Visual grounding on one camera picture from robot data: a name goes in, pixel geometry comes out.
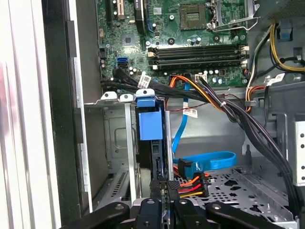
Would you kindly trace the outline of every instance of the capacitor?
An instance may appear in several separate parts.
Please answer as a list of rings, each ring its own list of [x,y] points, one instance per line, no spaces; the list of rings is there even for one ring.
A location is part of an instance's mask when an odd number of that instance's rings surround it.
[[[196,40],[197,40],[196,38],[192,38],[191,39],[191,45],[194,45],[196,43]]]
[[[201,37],[197,37],[196,44],[199,44],[201,42]]]

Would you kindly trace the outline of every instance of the blue sata port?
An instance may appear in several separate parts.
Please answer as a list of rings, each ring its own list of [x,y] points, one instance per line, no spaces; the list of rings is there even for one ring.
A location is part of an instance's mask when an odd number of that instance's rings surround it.
[[[118,57],[117,63],[128,63],[128,57]]]

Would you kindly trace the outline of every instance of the yellow power cable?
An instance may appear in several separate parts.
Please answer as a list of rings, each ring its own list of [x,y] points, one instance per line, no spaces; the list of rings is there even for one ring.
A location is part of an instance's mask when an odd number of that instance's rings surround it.
[[[195,192],[195,193],[189,193],[185,195],[181,195],[180,198],[185,198],[185,197],[190,197],[190,196],[196,196],[196,195],[201,195],[203,192]]]
[[[270,46],[271,46],[271,51],[272,51],[272,54],[274,56],[274,59],[275,61],[283,68],[285,69],[288,69],[290,71],[298,71],[298,72],[302,72],[302,71],[305,71],[305,68],[295,68],[295,67],[291,67],[291,66],[288,66],[288,65],[285,65],[283,64],[277,53],[276,53],[276,48],[275,48],[275,30],[276,30],[276,25],[274,24],[272,26],[272,29],[271,29],[271,32],[270,32]]]

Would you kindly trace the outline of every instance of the red wire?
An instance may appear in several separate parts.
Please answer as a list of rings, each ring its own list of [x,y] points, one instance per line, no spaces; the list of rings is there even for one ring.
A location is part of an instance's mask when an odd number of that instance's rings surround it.
[[[193,192],[193,191],[195,191],[196,189],[198,189],[200,186],[201,186],[201,184],[198,184],[197,186],[195,186],[195,187],[193,187],[193,188],[179,189],[178,192],[179,192],[179,193],[181,193],[181,192]]]

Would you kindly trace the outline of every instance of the green circuit board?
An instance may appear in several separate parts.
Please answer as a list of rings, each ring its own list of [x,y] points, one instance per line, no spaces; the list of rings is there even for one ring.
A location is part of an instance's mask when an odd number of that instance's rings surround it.
[[[212,69],[183,69],[156,71],[148,64],[147,47],[172,48],[192,47],[192,39],[201,38],[199,46],[211,46],[221,44],[247,44],[245,30],[233,30],[223,32],[212,32],[205,26],[202,28],[188,29],[191,24],[183,23],[182,12],[186,12],[190,4],[203,4],[209,0],[150,0],[148,1],[148,32],[146,36],[138,33],[134,23],[134,1],[124,1],[124,19],[115,17],[116,6],[110,1],[112,22],[107,23],[106,6],[107,0],[98,0],[97,14],[99,26],[99,47],[105,50],[104,65],[101,67],[101,75],[105,78],[112,77],[112,70],[116,67],[117,57],[128,57],[128,67],[136,69],[132,77],[139,79],[143,71],[151,76],[155,81],[168,84],[169,75],[172,73],[198,74],[212,70],[208,74],[207,81],[212,87],[243,87],[247,81],[243,75],[244,68],[241,66],[221,67]],[[244,17],[244,0],[223,0],[222,1],[223,22],[232,21]],[[204,22],[208,23],[211,16],[210,11],[205,8],[203,15],[187,15],[189,20],[196,20],[197,17],[204,16]],[[175,44],[169,45],[169,38],[174,38]]]

